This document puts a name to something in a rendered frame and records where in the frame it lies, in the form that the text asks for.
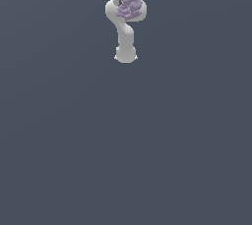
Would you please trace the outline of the lumpy purple object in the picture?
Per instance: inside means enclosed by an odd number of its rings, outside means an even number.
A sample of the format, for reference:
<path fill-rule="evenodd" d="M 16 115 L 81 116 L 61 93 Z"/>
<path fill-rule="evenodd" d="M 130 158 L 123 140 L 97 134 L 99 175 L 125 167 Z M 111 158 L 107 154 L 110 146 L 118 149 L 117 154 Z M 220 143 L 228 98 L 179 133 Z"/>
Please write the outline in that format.
<path fill-rule="evenodd" d="M 142 0 L 119 0 L 120 4 L 115 12 L 116 17 L 124 18 L 126 21 L 138 18 L 142 12 Z"/>

